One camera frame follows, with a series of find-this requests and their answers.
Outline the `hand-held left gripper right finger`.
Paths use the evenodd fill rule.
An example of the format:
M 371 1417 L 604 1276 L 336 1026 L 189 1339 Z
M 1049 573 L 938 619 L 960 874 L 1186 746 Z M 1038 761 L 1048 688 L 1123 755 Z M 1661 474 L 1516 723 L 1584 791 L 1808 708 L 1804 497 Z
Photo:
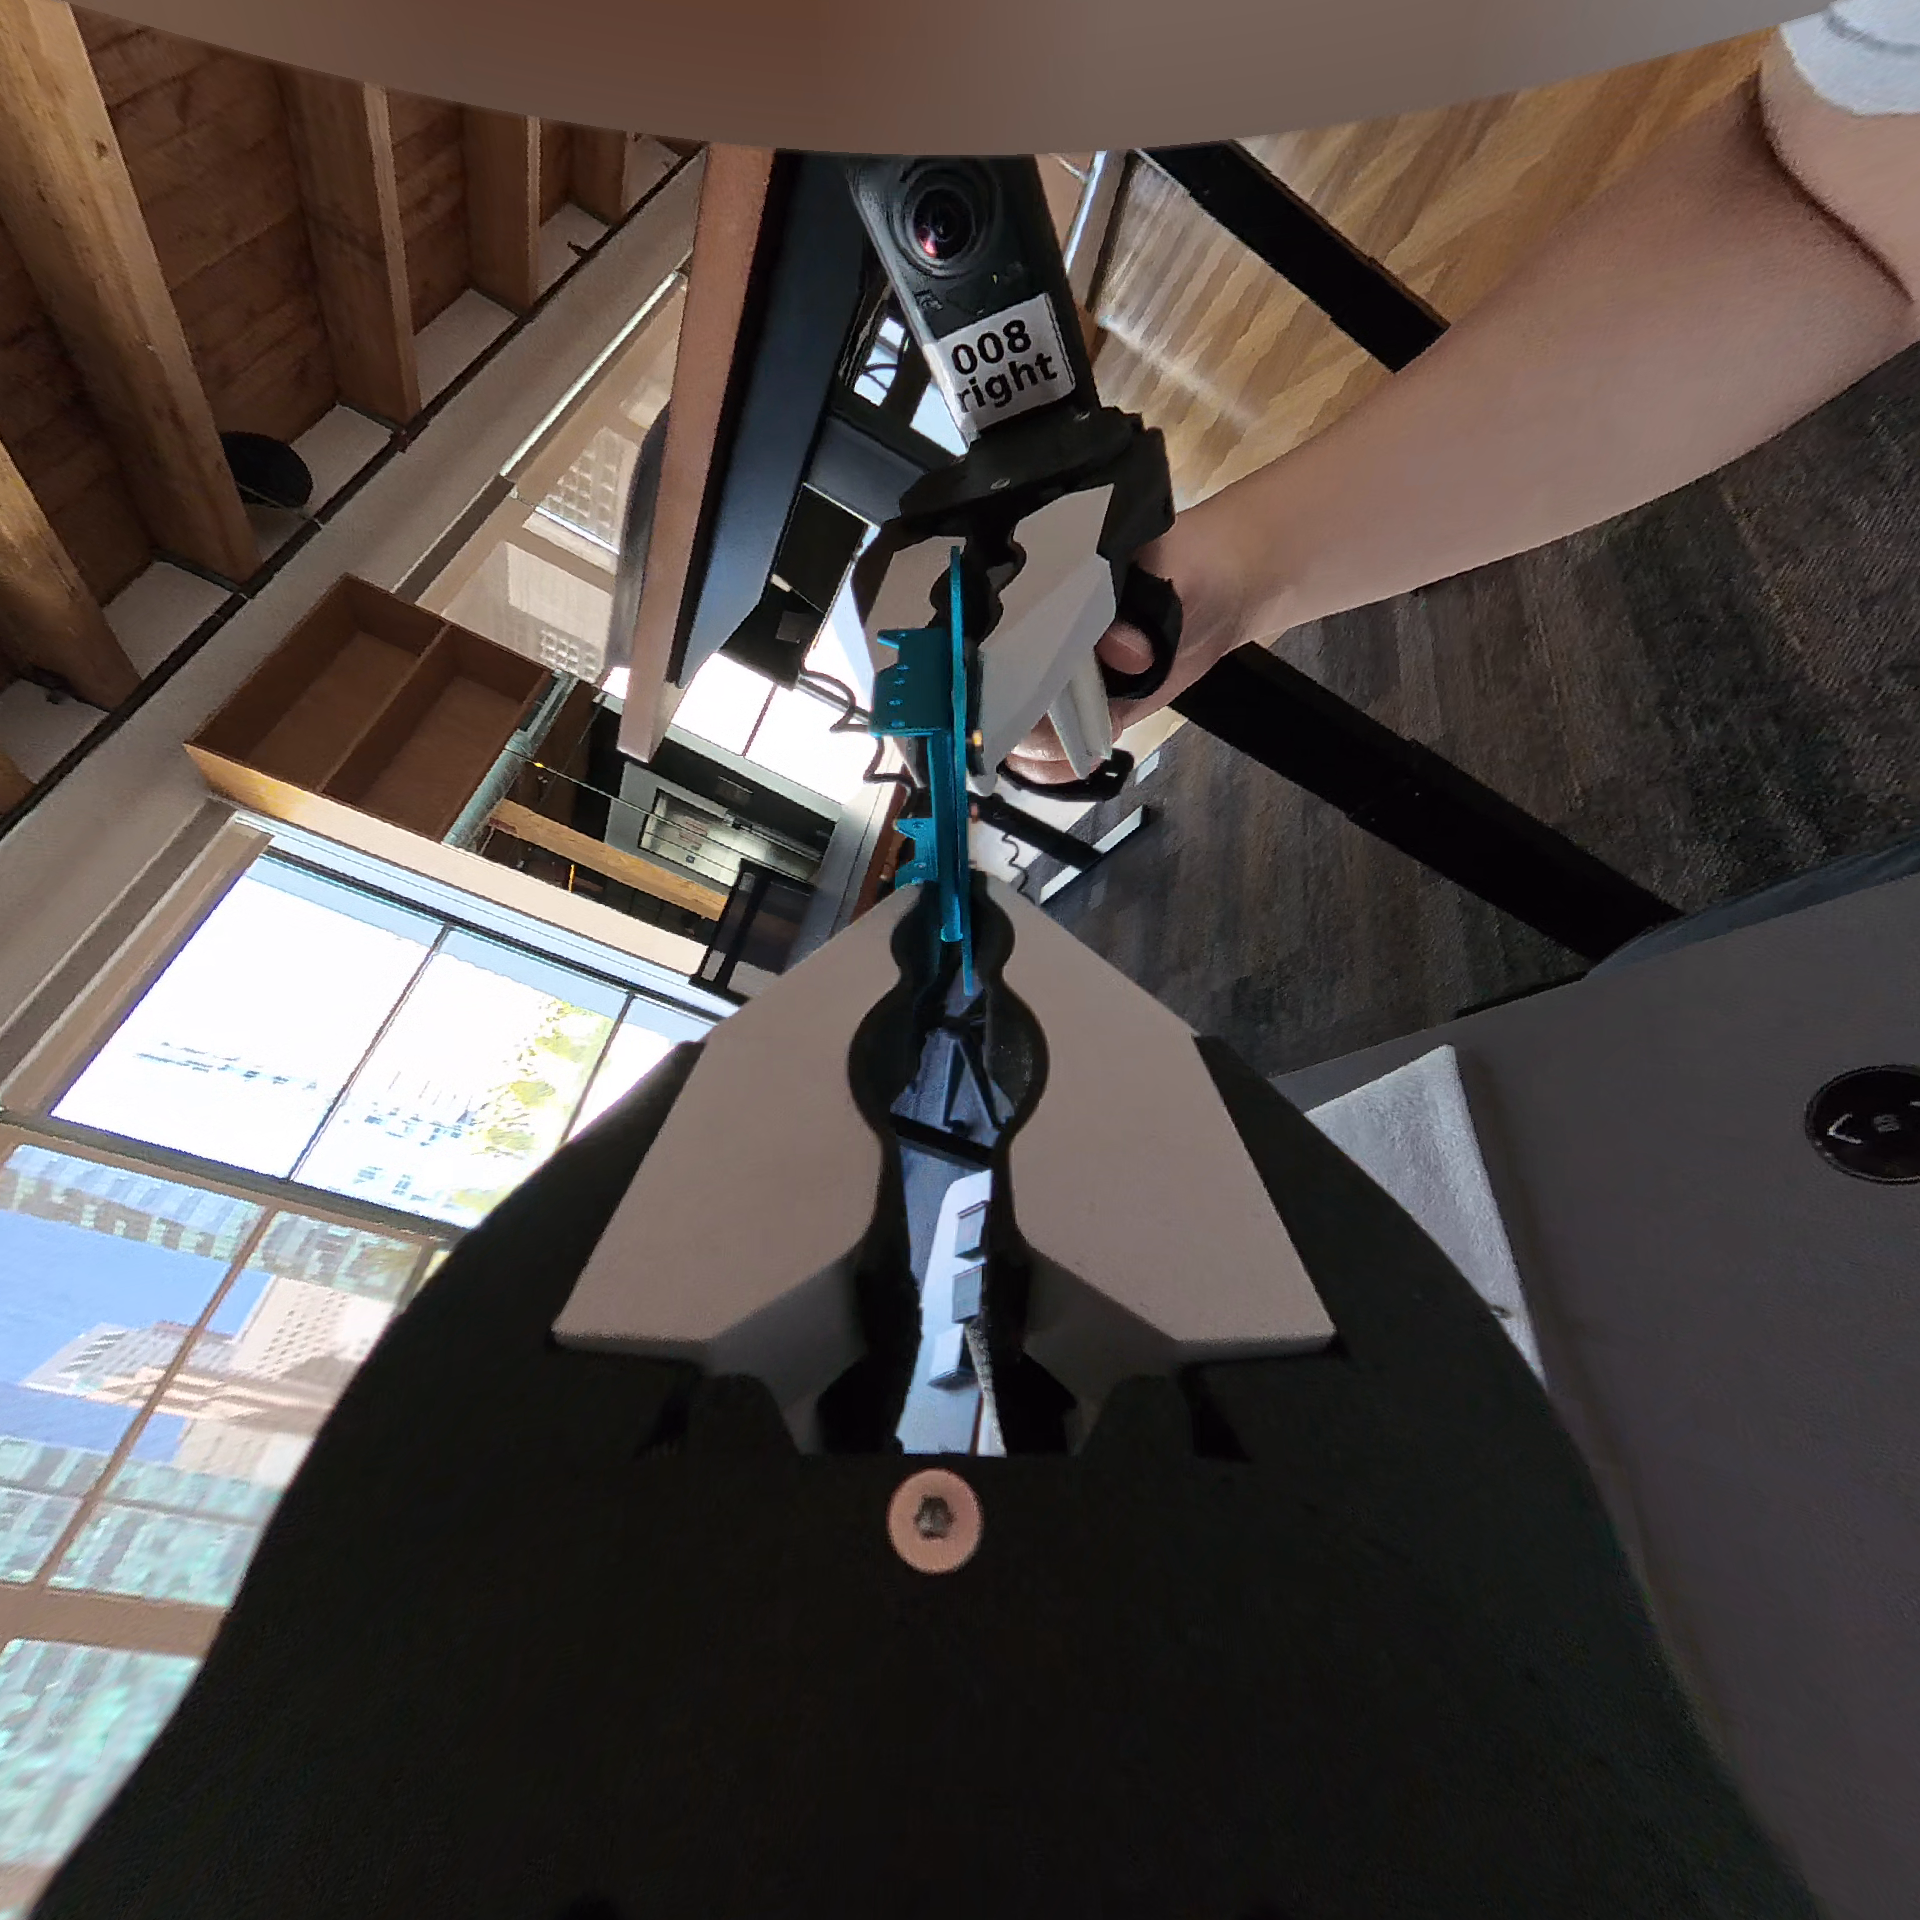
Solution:
M 1022 1065 L 993 1161 L 977 1355 L 1002 1447 L 1065 1455 L 1106 1396 L 1336 1337 L 1198 1035 L 1018 893 L 977 905 Z

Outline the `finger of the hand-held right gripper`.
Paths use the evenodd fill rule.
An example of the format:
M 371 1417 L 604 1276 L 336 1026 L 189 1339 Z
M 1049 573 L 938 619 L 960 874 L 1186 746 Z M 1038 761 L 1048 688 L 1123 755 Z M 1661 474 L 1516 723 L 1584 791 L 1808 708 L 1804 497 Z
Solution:
M 899 522 L 883 525 L 874 541 L 874 615 L 947 618 L 950 562 L 950 538 L 914 536 Z
M 977 775 L 1005 757 L 1048 715 L 1070 777 L 1113 755 L 1113 697 L 1098 642 L 1117 612 L 1113 565 L 1100 554 L 1113 482 L 1070 492 L 1014 525 L 1022 562 L 998 589 L 998 612 L 977 648 Z

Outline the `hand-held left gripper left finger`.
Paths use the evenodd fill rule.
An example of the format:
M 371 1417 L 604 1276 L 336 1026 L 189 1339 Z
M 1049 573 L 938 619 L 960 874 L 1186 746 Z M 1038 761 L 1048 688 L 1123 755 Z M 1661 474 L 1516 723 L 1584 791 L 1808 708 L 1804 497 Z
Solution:
M 866 1347 L 856 1252 L 880 1183 L 849 1053 L 901 978 L 916 898 L 888 896 L 708 1034 L 554 1327 L 563 1347 L 754 1377 L 824 1452 L 819 1400 Z

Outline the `blue metal plate with brackets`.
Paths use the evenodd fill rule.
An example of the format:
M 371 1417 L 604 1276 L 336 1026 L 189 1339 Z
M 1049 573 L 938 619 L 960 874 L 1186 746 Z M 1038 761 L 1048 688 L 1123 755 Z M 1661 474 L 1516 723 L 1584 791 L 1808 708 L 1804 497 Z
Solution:
M 918 885 L 939 941 L 958 956 L 969 996 L 978 992 L 972 927 L 974 866 L 969 851 L 977 757 L 977 639 L 969 635 L 965 548 L 954 541 L 947 618 L 880 618 L 876 642 L 888 653 L 876 669 L 872 732 L 877 740 L 921 749 L 921 813 L 899 829 L 909 849 L 899 881 Z

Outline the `person's right forearm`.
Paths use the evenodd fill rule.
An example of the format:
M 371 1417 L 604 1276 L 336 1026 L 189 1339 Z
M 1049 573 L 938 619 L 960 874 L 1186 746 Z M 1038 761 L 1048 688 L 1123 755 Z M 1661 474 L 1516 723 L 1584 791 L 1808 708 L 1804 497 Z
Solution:
M 1512 561 L 1746 455 L 1915 344 L 1915 115 L 1756 80 L 1438 345 L 1236 482 L 1288 629 Z

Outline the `dark desk with orange edge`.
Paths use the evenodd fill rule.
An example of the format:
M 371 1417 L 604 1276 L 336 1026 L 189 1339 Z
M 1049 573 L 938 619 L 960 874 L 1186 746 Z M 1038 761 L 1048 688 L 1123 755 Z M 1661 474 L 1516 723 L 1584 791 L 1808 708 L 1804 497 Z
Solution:
M 619 567 L 619 749 L 654 757 L 684 688 L 757 611 L 828 417 L 874 248 L 838 156 L 714 141 L 644 541 Z

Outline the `grey desk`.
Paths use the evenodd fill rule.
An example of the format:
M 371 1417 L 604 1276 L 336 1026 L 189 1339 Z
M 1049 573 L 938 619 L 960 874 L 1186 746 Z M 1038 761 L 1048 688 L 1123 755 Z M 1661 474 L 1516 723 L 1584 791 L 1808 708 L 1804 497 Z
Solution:
M 1808 1106 L 1915 1067 L 1915 877 L 1276 1074 L 1450 1044 L 1553 1395 L 1827 1915 L 1915 1915 L 1915 1185 Z

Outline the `black round desk grommet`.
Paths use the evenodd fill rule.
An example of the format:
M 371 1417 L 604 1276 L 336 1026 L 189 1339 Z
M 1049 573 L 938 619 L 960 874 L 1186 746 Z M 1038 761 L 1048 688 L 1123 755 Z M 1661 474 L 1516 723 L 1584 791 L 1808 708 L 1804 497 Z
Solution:
M 1804 1130 L 1835 1171 L 1870 1185 L 1918 1185 L 1918 1067 L 1835 1074 L 1808 1099 Z

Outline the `person's right hand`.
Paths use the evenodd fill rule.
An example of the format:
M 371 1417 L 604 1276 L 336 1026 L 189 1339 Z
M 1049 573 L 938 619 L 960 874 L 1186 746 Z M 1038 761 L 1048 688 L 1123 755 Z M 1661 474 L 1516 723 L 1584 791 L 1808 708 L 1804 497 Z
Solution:
M 1266 519 L 1248 519 L 1248 501 L 1234 487 L 1192 505 L 1160 541 L 1142 548 L 1138 567 L 1163 578 L 1182 602 L 1182 648 L 1160 690 L 1140 700 L 1112 700 L 1116 738 L 1166 708 L 1226 653 L 1285 634 L 1288 588 L 1276 572 L 1276 540 Z M 1101 634 L 1096 653 L 1123 677 L 1142 675 L 1154 664 L 1150 639 L 1123 618 Z M 1048 717 L 1038 721 L 1004 765 L 1030 784 L 1075 779 Z

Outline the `wooden open shelf box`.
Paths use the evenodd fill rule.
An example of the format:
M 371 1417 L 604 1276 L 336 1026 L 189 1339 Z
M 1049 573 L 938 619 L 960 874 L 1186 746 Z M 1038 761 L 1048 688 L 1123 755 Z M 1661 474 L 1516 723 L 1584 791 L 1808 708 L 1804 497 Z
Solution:
M 342 577 L 184 747 L 275 821 L 445 844 L 550 687 L 540 661 Z

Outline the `black round ceiling lamp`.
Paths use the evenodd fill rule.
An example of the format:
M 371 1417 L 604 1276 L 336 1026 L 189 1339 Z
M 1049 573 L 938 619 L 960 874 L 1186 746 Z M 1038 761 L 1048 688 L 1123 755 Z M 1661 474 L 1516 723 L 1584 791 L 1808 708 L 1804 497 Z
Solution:
M 252 429 L 225 429 L 219 445 L 243 503 L 290 514 L 309 509 L 316 474 L 298 445 Z

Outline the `person's white shirt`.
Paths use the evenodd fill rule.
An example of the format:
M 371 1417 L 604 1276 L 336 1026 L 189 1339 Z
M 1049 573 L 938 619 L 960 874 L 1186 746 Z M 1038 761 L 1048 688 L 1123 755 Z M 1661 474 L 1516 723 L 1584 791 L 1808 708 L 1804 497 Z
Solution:
M 1785 21 L 1779 37 L 1824 103 L 1856 116 L 1918 115 L 1918 2 L 1830 2 Z

